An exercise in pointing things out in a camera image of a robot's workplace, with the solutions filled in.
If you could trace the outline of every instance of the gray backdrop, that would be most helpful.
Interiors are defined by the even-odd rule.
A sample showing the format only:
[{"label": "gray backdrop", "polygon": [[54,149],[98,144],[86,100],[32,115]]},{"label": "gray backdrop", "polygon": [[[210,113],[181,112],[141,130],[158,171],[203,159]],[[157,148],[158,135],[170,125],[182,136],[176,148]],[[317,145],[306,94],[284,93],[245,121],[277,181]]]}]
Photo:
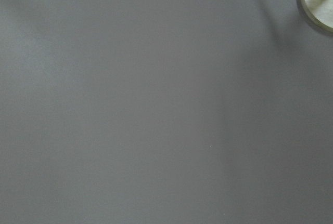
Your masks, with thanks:
[{"label": "gray backdrop", "polygon": [[332,38],[296,0],[0,0],[0,223],[332,223]]}]

